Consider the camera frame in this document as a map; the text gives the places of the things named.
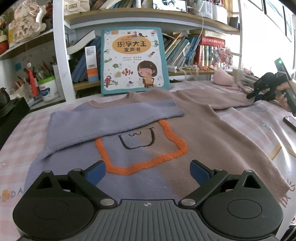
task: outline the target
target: bed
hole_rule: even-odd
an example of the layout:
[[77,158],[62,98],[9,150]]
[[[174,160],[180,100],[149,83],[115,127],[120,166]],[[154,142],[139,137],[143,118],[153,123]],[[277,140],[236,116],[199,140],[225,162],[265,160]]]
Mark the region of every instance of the bed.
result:
[[[184,81],[171,84],[170,87],[172,92],[187,88],[237,92],[217,86],[211,81]],[[96,95],[78,99],[71,104],[58,104],[30,113],[19,123],[0,151],[0,240],[15,241],[20,236],[12,220],[12,211],[23,194],[28,169],[43,149],[50,114],[57,110],[72,110],[90,100],[102,103],[124,96]],[[271,158],[290,185],[290,190],[280,201],[284,219],[276,236],[281,239],[296,213],[296,133],[282,121],[284,116],[291,114],[278,105],[264,101],[248,107],[219,110],[216,113],[256,143]]]

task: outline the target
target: red tassel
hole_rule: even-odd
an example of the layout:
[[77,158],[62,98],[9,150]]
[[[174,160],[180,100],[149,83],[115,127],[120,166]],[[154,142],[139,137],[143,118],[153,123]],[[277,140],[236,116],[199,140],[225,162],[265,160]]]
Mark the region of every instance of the red tassel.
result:
[[38,89],[36,87],[34,76],[33,76],[33,73],[31,71],[31,68],[29,68],[29,78],[30,78],[30,85],[31,85],[31,88],[32,88],[32,94],[34,96],[39,95],[39,91],[38,91]]

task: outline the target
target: red book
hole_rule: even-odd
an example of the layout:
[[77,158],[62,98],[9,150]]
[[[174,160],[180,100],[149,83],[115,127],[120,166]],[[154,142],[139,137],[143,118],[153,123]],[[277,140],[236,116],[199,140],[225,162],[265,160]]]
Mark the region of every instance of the red book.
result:
[[194,56],[194,63],[195,64],[197,64],[197,66],[199,66],[200,65],[200,59],[201,59],[201,51],[200,51],[200,49],[201,49],[201,45],[199,44],[198,46],[197,46],[197,48],[196,48],[196,54],[195,54],[195,56]]
[[225,48],[225,40],[214,37],[201,36],[200,45]]

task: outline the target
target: shelf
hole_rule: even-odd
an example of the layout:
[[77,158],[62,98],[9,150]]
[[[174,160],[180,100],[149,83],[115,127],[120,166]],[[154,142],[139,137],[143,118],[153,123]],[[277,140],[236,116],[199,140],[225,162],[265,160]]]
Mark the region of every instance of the shelf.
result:
[[74,88],[74,91],[78,91],[78,90],[83,90],[83,89],[100,86],[100,85],[101,85],[100,81],[91,82],[91,83],[88,81],[83,81],[80,83],[73,83],[73,88]]
[[62,102],[65,102],[65,97],[57,97],[51,101],[41,101],[40,103],[32,106],[30,109],[31,111],[35,111],[35,110],[39,110],[39,109],[43,109],[43,108],[46,108],[48,106],[52,106],[52,105],[55,105],[55,104],[59,104],[59,103],[62,103]]
[[[66,15],[64,17],[64,23],[70,29],[104,23],[134,21],[173,23],[187,25],[192,27],[192,29],[201,28],[202,26],[201,16],[152,8],[103,9]],[[239,34],[238,29],[209,18],[204,18],[204,28],[225,34]]]
[[[213,70],[213,69],[209,69],[209,70],[199,70],[199,71],[198,71],[198,74],[199,74],[199,75],[207,75],[207,74],[212,75],[212,74],[214,74],[215,72],[216,72],[216,71]],[[189,70],[186,70],[186,73],[187,73],[187,75],[191,75],[191,73],[192,73],[192,74],[195,74],[195,71],[191,71],[191,73],[190,73]],[[184,72],[177,71],[177,73],[169,73],[168,75],[169,75],[169,76],[180,76],[180,75],[184,75]]]
[[50,29],[49,31],[43,32],[35,38],[32,38],[26,42],[18,43],[17,45],[11,47],[10,49],[8,49],[0,55],[0,60],[13,58],[21,53],[24,53],[26,50],[29,50],[31,48],[34,48],[36,46],[39,46],[52,40],[54,40],[54,31],[53,29]]

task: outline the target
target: sweater sleeve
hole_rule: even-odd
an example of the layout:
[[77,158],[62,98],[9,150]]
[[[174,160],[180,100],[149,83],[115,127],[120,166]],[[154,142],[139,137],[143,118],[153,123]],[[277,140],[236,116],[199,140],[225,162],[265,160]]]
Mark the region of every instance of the sweater sleeve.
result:
[[247,106],[254,102],[254,98],[247,99],[243,93],[219,93],[210,88],[186,89],[172,93],[175,98],[199,104],[209,104],[213,109]]

